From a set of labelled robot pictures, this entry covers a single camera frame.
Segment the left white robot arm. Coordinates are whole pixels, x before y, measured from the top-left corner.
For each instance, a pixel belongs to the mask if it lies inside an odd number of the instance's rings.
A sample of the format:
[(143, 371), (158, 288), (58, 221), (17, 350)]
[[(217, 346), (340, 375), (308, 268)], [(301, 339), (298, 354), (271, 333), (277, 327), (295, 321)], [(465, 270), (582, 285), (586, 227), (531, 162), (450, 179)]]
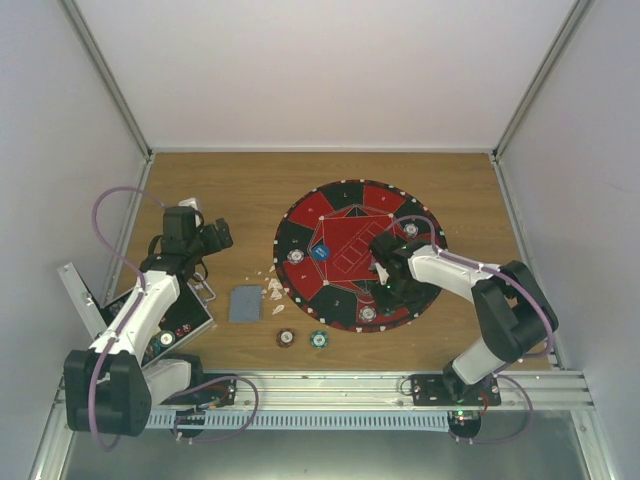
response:
[(71, 351), (63, 366), (66, 420), (73, 431), (139, 435), (153, 407), (172, 396), (203, 398), (206, 380), (193, 355), (145, 368), (145, 351), (166, 313), (180, 300), (204, 257), (231, 247), (228, 223), (205, 222), (191, 205), (169, 207), (163, 231), (150, 242), (129, 298), (88, 349)]

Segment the teal blue chip stack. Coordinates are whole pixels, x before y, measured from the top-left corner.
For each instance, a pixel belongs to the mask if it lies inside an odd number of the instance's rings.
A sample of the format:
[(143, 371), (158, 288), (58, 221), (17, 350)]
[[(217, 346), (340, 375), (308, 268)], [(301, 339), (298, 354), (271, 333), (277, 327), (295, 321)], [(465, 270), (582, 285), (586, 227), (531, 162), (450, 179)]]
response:
[(317, 349), (324, 349), (329, 343), (329, 336), (326, 331), (316, 330), (310, 335), (310, 344)]

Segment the blue small blind button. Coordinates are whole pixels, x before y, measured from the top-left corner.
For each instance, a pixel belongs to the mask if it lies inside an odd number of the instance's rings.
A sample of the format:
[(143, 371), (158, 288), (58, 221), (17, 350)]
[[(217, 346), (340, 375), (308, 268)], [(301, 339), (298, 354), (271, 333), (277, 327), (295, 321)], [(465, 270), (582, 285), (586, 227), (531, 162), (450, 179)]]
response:
[(314, 245), (311, 250), (311, 256), (317, 261), (326, 261), (329, 259), (331, 251), (324, 243)]

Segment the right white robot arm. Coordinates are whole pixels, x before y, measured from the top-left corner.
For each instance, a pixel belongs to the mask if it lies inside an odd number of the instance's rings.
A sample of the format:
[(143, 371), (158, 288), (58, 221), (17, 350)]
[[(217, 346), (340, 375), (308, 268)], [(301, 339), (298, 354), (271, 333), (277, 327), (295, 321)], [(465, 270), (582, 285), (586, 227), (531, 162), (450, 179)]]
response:
[(544, 343), (554, 347), (557, 317), (529, 268), (480, 263), (431, 241), (404, 242), (389, 232), (374, 238), (370, 252), (378, 275), (371, 293), (378, 310), (391, 315), (404, 308), (418, 314), (430, 295), (446, 290), (474, 308), (480, 338), (443, 368), (443, 393), (464, 405), (479, 385)]

